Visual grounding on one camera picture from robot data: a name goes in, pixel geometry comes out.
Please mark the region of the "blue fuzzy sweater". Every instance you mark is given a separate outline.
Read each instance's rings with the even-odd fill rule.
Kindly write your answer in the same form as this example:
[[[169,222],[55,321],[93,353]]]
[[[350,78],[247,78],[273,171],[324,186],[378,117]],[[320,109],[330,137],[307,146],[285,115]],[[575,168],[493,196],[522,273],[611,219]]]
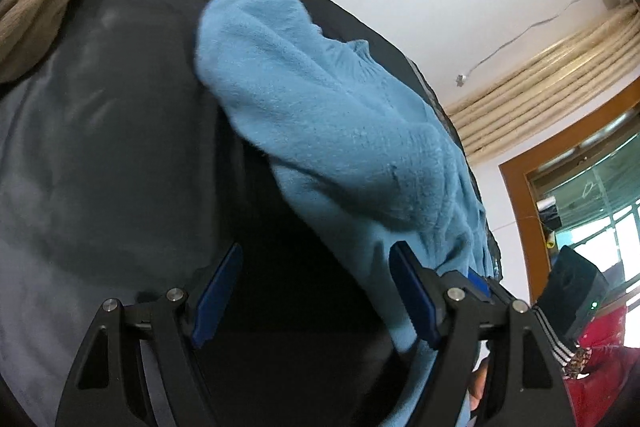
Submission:
[[[326,38],[300,0],[210,0],[195,67],[233,129],[268,156],[288,205],[367,291],[396,348],[414,354],[383,418],[405,425],[435,352],[401,302],[390,246],[408,243],[438,273],[494,271],[462,150],[365,41]]]

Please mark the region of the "wooden window frame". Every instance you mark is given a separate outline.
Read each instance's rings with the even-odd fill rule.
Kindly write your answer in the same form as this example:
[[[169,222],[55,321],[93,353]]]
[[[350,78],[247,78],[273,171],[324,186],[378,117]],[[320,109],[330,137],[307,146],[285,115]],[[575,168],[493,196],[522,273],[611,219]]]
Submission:
[[[547,139],[500,165],[518,230],[516,246],[524,258],[527,286],[523,295],[530,301],[541,294],[551,270],[538,202],[622,142],[631,128],[624,118],[638,108],[639,76],[634,74],[627,84],[614,84],[554,124]]]

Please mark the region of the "red jacket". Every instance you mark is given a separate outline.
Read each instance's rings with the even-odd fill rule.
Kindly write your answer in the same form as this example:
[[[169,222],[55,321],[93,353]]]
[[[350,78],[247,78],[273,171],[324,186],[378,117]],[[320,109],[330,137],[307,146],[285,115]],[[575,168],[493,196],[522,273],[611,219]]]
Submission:
[[[565,386],[577,426],[639,426],[639,349],[624,346],[625,307],[594,319],[579,337],[590,357]]]

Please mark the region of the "beige curtain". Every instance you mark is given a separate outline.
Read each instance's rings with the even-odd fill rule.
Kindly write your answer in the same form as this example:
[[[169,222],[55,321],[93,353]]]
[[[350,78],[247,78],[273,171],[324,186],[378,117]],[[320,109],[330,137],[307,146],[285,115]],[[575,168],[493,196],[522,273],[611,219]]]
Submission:
[[[639,8],[629,1],[544,49],[447,113],[472,164],[549,128],[639,66]]]

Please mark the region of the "black satin table cover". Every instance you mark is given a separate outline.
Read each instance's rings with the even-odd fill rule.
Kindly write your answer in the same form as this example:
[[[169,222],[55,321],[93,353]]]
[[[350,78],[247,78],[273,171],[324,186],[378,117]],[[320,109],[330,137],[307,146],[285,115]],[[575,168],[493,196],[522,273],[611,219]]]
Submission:
[[[371,303],[285,208],[192,67],[207,0],[72,0],[52,50],[1,90],[1,421],[50,426],[80,340],[108,297],[162,298],[248,223],[230,184],[254,174],[280,232],[242,269],[198,355],[229,426],[397,425],[411,360]],[[451,121],[416,64],[330,0],[303,0],[332,38],[375,58]]]

